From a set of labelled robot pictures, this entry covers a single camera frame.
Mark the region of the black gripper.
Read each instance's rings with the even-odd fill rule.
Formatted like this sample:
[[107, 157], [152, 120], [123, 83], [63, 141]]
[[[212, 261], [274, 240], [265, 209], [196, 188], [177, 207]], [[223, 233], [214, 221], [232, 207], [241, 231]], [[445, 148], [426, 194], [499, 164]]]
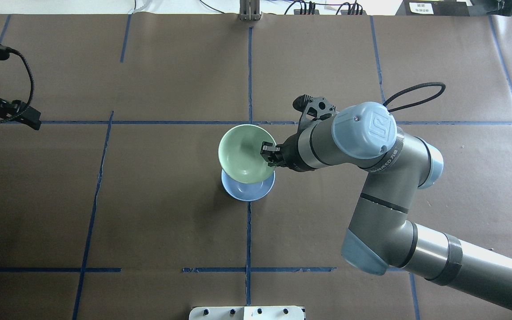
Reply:
[[289, 136], [282, 144], [262, 142], [261, 154], [266, 157], [269, 167], [289, 168], [295, 172], [305, 172], [305, 162], [298, 149], [298, 136]]

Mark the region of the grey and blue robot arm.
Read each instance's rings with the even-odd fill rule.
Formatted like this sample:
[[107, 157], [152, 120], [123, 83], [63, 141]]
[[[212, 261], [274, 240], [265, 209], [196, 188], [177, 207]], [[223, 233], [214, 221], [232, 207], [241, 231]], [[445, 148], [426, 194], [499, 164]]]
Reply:
[[405, 133], [379, 103], [367, 102], [300, 124], [282, 144], [256, 149], [271, 167], [296, 172], [353, 164], [368, 175], [341, 255], [371, 275], [397, 267], [512, 310], [512, 259], [407, 219], [416, 191], [441, 176], [441, 152]]

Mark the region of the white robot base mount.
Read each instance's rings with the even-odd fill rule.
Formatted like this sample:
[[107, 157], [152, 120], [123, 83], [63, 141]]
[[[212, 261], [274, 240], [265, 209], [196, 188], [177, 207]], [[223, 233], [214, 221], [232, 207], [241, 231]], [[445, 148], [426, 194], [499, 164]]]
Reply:
[[295, 305], [206, 306], [193, 308], [189, 320], [305, 320], [305, 308]]

